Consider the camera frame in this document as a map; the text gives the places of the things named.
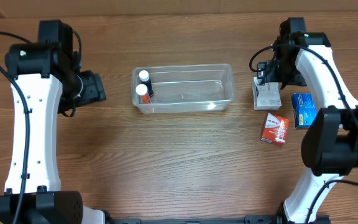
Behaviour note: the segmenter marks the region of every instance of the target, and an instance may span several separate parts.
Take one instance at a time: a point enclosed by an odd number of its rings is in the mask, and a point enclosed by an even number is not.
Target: small bottle
[[[139,84],[136,89],[135,89],[136,93],[140,96],[140,98],[142,99],[142,102],[147,104],[147,103],[152,103],[152,101],[150,100],[150,95],[147,92],[147,86],[144,84]]]
[[[144,84],[147,86],[147,91],[149,93],[150,97],[153,97],[154,91],[152,87],[152,79],[150,78],[149,73],[146,70],[142,70],[139,72],[139,78],[141,84]]]

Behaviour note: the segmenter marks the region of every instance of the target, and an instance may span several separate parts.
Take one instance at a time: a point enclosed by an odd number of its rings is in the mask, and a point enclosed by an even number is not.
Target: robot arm
[[[73,30],[60,21],[41,21],[38,43],[11,46],[8,75],[23,92],[30,118],[30,144],[21,223],[105,224],[108,215],[83,205],[79,192],[62,192],[56,158],[57,116],[106,99],[100,76],[80,72],[73,52]],[[26,127],[24,107],[14,97],[14,144],[11,169],[0,196],[0,222],[12,223],[21,191]]]
[[[286,85],[308,86],[318,111],[301,145],[306,167],[294,191],[279,209],[279,215],[284,223],[305,223],[313,200],[323,189],[308,221],[324,223],[326,219],[316,218],[316,213],[335,184],[333,182],[327,187],[326,182],[341,180],[352,168],[358,167],[358,129],[351,122],[349,111],[326,64],[315,54],[296,45],[316,52],[331,66],[357,119],[358,101],[345,86],[335,66],[326,35],[307,33],[302,18],[289,18],[283,22],[275,45],[278,46],[275,48],[277,59],[258,64],[258,83],[282,82],[282,89]],[[339,127],[348,130],[349,134],[338,136]]]

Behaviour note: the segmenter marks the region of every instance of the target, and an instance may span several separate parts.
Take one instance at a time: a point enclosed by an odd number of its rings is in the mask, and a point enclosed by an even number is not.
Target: plastic bin
[[[154,96],[149,104],[135,92],[142,70],[152,80]],[[228,64],[144,67],[132,72],[132,102],[143,114],[224,110],[233,99],[234,79]]]

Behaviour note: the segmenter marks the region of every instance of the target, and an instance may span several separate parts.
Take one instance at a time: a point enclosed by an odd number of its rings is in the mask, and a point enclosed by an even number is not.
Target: cardboard box
[[[291,97],[296,128],[308,128],[317,111],[310,93],[294,93]]]
[[[287,139],[288,127],[290,120],[267,113],[265,126],[262,130],[260,140],[282,146]]]
[[[257,77],[252,81],[255,110],[277,110],[281,107],[278,83],[257,84]]]

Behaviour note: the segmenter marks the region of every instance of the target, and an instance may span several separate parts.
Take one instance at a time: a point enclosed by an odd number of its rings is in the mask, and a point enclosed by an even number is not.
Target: white bottle cap
[[[139,96],[144,96],[147,94],[147,86],[144,85],[144,84],[139,84],[137,87],[136,87],[136,93],[139,95]]]
[[[142,70],[139,72],[139,78],[143,82],[147,82],[149,80],[149,73],[146,70]]]

